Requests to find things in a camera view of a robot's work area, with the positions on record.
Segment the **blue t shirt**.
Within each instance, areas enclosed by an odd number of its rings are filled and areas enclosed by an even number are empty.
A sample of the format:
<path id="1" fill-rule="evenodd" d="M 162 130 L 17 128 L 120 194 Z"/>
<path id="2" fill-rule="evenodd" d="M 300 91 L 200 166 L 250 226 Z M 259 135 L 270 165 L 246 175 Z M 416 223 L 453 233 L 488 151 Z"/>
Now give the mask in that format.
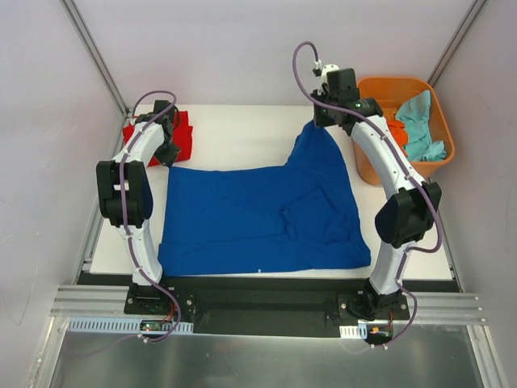
<path id="1" fill-rule="evenodd" d="M 371 252 L 335 140 L 308 123 L 281 166 L 172 167 L 158 259 L 167 276 L 368 266 Z"/>

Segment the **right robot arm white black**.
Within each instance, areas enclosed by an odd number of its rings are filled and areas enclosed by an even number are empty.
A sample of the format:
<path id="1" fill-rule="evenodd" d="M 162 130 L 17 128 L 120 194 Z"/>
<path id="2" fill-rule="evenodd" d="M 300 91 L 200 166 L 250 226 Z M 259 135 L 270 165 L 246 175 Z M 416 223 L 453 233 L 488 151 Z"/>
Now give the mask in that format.
<path id="1" fill-rule="evenodd" d="M 381 245 L 364 291 L 347 302 L 356 318 L 383 318 L 402 304 L 402 274 L 417 242 L 435 225 L 441 189 L 410 165 L 389 130 L 380 105 L 363 98 L 352 69 L 316 65 L 321 85 L 312 92 L 314 122 L 337 125 L 362 149 L 380 178 L 387 201 L 375 217 Z"/>

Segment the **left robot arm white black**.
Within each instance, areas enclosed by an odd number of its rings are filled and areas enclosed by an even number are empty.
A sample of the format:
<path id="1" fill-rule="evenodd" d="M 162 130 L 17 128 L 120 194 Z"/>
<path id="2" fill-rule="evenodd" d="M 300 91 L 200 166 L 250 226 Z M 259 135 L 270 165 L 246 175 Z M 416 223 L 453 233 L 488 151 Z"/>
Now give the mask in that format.
<path id="1" fill-rule="evenodd" d="M 153 194 L 147 175 L 152 158 L 165 167 L 176 161 L 175 116 L 175 101 L 155 101 L 152 112 L 133 121 L 132 135 L 121 151 L 95 168 L 100 213 L 116 228 L 132 263 L 127 314 L 179 311 L 174 296 L 162 284 L 163 268 L 150 231 Z"/>

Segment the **folded red t shirt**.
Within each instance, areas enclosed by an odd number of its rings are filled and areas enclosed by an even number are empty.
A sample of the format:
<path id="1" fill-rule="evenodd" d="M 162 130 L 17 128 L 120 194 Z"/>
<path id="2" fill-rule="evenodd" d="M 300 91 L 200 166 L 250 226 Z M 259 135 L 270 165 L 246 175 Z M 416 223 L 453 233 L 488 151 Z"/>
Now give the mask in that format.
<path id="1" fill-rule="evenodd" d="M 134 127 L 127 125 L 122 129 L 124 144 L 126 144 L 132 136 Z M 177 111 L 174 114 L 174 131 L 173 143 L 179 147 L 176 162 L 184 162 L 191 158 L 192 151 L 192 132 L 193 127 L 189 125 L 187 111 Z M 148 167 L 158 166 L 160 163 L 156 157 L 152 157 Z"/>

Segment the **orange plastic bin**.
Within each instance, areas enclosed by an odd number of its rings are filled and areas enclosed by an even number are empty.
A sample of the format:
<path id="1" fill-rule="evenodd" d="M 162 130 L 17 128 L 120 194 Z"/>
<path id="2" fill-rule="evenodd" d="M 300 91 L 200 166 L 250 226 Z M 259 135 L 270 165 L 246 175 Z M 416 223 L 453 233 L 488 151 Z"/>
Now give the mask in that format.
<path id="1" fill-rule="evenodd" d="M 363 97 L 372 97 L 380 105 L 386 120 L 396 119 L 400 106 L 423 91 L 431 92 L 430 132 L 433 141 L 443 141 L 447 156 L 440 162 L 411 162 L 417 172 L 425 178 L 438 168 L 451 162 L 456 148 L 452 140 L 445 115 L 435 90 L 427 82 L 409 77 L 368 77 L 359 81 L 358 87 Z"/>

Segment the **orange t shirt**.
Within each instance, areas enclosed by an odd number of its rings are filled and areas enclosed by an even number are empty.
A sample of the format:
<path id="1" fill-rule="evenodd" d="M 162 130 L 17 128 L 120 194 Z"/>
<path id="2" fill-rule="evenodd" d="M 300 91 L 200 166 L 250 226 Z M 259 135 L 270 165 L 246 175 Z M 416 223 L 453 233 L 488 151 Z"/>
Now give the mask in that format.
<path id="1" fill-rule="evenodd" d="M 391 119 L 387 120 L 387 125 L 389 127 L 389 131 L 391 132 L 395 142 L 400 147 L 402 153 L 407 157 L 406 153 L 406 145 L 409 142 L 409 136 L 406 132 L 406 126 L 399 120 Z"/>

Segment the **teal t shirt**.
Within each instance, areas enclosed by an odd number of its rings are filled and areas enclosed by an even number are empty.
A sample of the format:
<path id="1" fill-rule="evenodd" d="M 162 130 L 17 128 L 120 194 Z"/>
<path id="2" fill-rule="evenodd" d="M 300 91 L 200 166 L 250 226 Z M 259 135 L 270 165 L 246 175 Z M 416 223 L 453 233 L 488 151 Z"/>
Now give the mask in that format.
<path id="1" fill-rule="evenodd" d="M 443 141 L 433 141 L 431 138 L 430 117 L 429 90 L 405 101 L 395 115 L 405 125 L 408 142 L 404 150 L 410 162 L 440 162 L 447 156 Z"/>

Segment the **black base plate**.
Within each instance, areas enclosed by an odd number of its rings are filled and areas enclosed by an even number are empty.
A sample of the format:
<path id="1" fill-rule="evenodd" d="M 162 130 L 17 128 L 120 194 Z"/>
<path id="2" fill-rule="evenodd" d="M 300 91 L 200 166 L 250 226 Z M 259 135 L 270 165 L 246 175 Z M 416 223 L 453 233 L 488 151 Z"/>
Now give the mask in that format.
<path id="1" fill-rule="evenodd" d="M 124 313 L 151 315 L 166 323 L 180 318 L 196 334 L 331 338 L 357 324 L 365 311 L 365 280 L 267 277 L 167 277 L 165 295 L 136 286 L 129 275 L 83 273 L 80 285 L 124 286 Z"/>

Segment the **right aluminium frame post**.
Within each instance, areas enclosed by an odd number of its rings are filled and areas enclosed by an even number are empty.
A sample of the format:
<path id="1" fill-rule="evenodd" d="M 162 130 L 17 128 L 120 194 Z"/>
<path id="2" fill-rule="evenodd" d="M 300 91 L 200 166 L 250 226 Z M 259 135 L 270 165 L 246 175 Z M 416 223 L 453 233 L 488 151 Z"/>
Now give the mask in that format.
<path id="1" fill-rule="evenodd" d="M 456 52 L 464 42 L 464 39 L 469 34 L 473 28 L 473 25 L 476 23 L 478 17 L 489 2 L 489 0 L 474 0 L 471 2 L 468 10 L 452 34 L 451 39 L 449 40 L 445 50 L 437 61 L 434 69 L 431 71 L 431 75 L 427 80 L 429 85 L 435 86 L 438 83 L 444 71 L 451 63 Z"/>

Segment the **aluminium frame post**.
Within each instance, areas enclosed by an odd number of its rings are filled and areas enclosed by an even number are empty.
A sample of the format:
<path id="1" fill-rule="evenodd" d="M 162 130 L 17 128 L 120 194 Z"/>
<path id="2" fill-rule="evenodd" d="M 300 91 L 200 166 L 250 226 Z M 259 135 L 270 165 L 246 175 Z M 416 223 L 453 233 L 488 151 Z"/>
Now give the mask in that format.
<path id="1" fill-rule="evenodd" d="M 115 79 L 113 78 L 107 63 L 95 42 L 95 38 L 91 34 L 90 29 L 82 16 L 82 12 L 80 11 L 78 4 L 74 0 L 60 0 L 59 3 L 63 7 L 69 21 L 74 27 L 74 30 L 78 34 L 79 40 L 82 42 L 89 58 L 92 60 L 94 67 L 103 81 L 108 94 L 116 105 L 117 110 L 126 117 L 129 114 L 129 106 L 126 104 L 119 87 L 116 85 Z"/>
<path id="2" fill-rule="evenodd" d="M 429 85 L 435 86 L 438 83 L 444 71 L 451 63 L 456 52 L 464 42 L 464 39 L 469 34 L 473 28 L 473 25 L 476 23 L 478 17 L 489 2 L 489 0 L 474 0 L 471 2 L 468 10 L 452 34 L 451 39 L 449 40 L 445 50 L 437 61 L 434 69 L 431 71 L 431 75 L 427 80 Z"/>

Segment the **left aluminium frame post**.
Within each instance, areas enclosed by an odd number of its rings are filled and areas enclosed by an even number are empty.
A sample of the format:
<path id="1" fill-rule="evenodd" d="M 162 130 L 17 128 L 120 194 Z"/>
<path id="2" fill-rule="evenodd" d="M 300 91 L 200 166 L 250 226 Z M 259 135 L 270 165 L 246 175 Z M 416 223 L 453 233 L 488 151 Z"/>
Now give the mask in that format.
<path id="1" fill-rule="evenodd" d="M 78 4 L 74 0 L 60 0 L 59 3 L 63 7 L 69 21 L 74 27 L 74 30 L 78 34 L 79 40 L 82 42 L 89 58 L 92 60 L 94 67 L 103 81 L 108 94 L 116 105 L 117 110 L 126 117 L 129 114 L 129 106 L 126 104 L 119 87 L 116 85 L 115 79 L 113 78 L 107 63 L 95 42 L 95 38 L 91 34 L 90 29 L 82 16 L 82 12 L 80 11 Z"/>

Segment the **aluminium rail front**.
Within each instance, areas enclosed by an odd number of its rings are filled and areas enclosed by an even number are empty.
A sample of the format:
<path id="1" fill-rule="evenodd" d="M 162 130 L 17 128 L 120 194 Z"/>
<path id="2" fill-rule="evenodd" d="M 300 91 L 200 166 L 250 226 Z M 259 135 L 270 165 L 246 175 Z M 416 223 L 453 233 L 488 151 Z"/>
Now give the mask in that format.
<path id="1" fill-rule="evenodd" d="M 61 317 L 120 317 L 127 286 L 61 285 L 50 314 Z M 416 323 L 482 326 L 488 323 L 479 297 L 471 293 L 415 292 Z"/>

